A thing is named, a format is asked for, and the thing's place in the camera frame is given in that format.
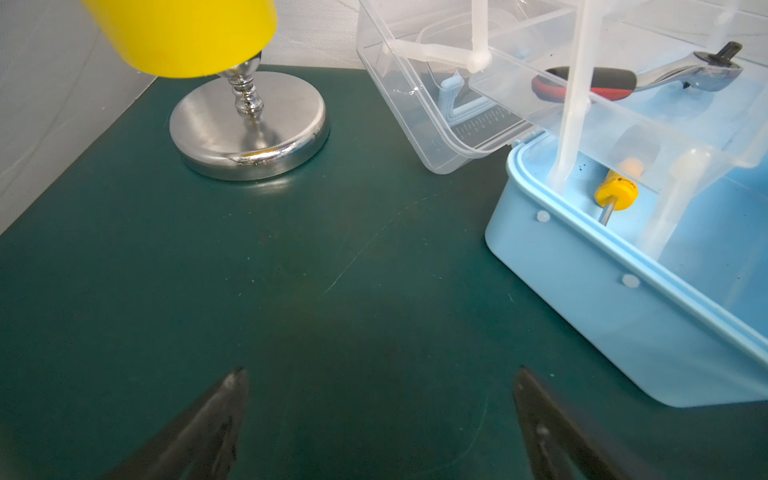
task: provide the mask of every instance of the white wall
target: white wall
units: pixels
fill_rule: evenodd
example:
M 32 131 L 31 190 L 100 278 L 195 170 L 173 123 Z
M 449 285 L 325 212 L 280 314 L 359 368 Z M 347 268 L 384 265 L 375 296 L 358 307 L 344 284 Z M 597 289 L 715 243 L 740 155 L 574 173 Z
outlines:
M 362 68 L 355 51 L 358 0 L 275 0 L 275 6 L 277 33 L 264 63 Z
M 153 79 L 78 0 L 0 2 L 0 233 Z

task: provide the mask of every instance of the screwdriver shaft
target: screwdriver shaft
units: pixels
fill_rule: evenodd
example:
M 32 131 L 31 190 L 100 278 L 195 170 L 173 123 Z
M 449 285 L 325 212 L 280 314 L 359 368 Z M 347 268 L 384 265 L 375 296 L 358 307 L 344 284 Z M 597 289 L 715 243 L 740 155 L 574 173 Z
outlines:
M 599 219 L 603 225 L 608 225 L 608 220 L 610 220 L 611 214 L 614 212 L 614 208 L 616 208 L 616 200 L 618 200 L 616 197 L 609 197 L 608 203 L 603 207 L 603 213 L 600 214 Z

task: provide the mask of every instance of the round metal base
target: round metal base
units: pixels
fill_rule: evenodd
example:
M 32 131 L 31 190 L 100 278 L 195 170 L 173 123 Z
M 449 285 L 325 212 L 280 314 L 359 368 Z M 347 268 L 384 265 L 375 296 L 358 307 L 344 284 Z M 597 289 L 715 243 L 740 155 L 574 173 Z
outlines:
M 311 84 L 272 71 L 257 71 L 253 83 L 264 100 L 258 118 L 237 113 L 226 78 L 176 105 L 170 136 L 192 170 L 220 180 L 258 180 L 298 167 L 323 146 L 326 104 Z

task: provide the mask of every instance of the clear plastic tray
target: clear plastic tray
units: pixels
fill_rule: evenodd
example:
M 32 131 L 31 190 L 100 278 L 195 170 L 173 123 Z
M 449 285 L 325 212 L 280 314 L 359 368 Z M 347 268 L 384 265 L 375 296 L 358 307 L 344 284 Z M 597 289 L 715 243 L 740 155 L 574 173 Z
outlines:
M 468 87 L 468 71 L 392 53 L 392 41 L 472 46 L 471 2 L 361 0 L 357 51 L 389 108 L 427 168 L 447 174 L 498 150 L 531 125 Z M 491 35 L 557 10 L 541 0 L 492 0 Z
M 545 71 L 568 65 L 576 17 L 577 9 L 563 4 L 549 15 L 495 32 L 489 42 L 492 63 L 472 76 L 470 87 L 558 135 L 564 105 L 542 100 L 531 83 L 544 77 L 565 87 L 564 80 Z M 728 18 L 733 21 L 718 34 L 718 25 Z M 644 2 L 605 17 L 596 65 L 642 74 L 695 51 L 716 52 L 729 40 L 743 42 L 734 58 L 743 70 L 723 90 L 686 88 L 674 81 L 617 101 L 590 93 L 579 151 L 656 192 L 687 152 L 696 152 L 694 170 L 701 170 L 690 172 L 698 176 L 696 191 L 732 167 L 757 165 L 768 151 L 768 17 L 697 0 Z M 718 43 L 708 48 L 696 41 Z M 624 150 L 616 151 L 620 137 L 633 127 L 645 132 L 640 142 L 659 147 L 640 176 L 623 170 L 621 162 L 642 146 L 624 142 Z

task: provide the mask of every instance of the chrome lamp base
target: chrome lamp base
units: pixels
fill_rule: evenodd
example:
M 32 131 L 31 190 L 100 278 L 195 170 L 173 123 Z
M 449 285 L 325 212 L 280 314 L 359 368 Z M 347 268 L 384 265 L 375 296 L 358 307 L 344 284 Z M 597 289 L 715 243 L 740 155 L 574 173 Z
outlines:
M 170 115 L 170 136 L 192 170 L 219 180 L 274 177 L 325 143 L 320 93 L 292 75 L 255 72 L 260 57 L 196 88 Z

